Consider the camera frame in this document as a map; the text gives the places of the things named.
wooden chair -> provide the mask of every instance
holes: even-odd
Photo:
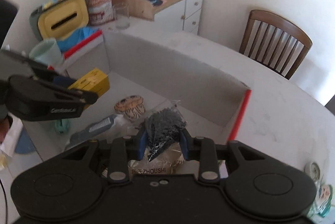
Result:
[[[250,35],[254,29],[254,26],[257,28],[254,40],[252,41],[249,53],[245,53]],[[292,60],[292,56],[297,54],[298,43],[303,45],[299,55],[295,60]],[[257,52],[253,56],[255,46],[258,45]],[[247,55],[249,58],[254,59],[255,61],[265,65],[269,69],[279,73],[287,79],[290,79],[293,73],[297,70],[304,57],[312,47],[311,39],[295,24],[286,20],[283,17],[280,17],[274,13],[265,11],[265,10],[252,10],[249,15],[246,31],[243,36],[241,47],[239,52],[241,54]],[[283,72],[287,68],[288,64],[292,64],[291,68],[287,71],[285,75]]]

yellow box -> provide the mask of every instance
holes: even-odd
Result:
[[[95,92],[98,97],[107,92],[109,88],[108,75],[97,68],[94,68],[68,87],[68,89],[80,89]]]

circular cover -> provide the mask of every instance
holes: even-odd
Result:
[[[11,196],[17,209],[40,219],[61,219],[90,207],[100,196],[100,178],[80,161],[45,162],[19,175]]]
[[[246,213],[267,219],[301,215],[316,189],[303,172],[278,161],[250,161],[227,178],[224,191]]]

hand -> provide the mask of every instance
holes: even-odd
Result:
[[[10,124],[8,117],[6,117],[3,120],[0,120],[0,144],[2,144],[2,142],[4,141],[9,128]]]

light green cup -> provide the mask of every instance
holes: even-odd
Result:
[[[62,64],[64,61],[55,38],[44,39],[38,43],[30,51],[29,58],[51,66]]]

